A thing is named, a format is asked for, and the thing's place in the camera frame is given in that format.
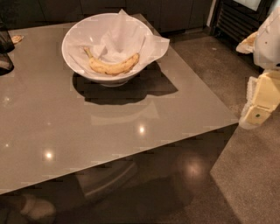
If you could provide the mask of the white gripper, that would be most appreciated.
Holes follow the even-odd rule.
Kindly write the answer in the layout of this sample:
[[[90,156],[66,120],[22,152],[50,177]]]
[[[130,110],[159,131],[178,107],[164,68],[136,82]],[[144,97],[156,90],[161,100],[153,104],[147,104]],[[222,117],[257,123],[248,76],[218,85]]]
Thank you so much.
[[[238,53],[253,53],[254,63],[265,70],[250,77],[239,125],[245,130],[260,127],[280,104],[280,7],[276,7],[257,32],[235,48]]]

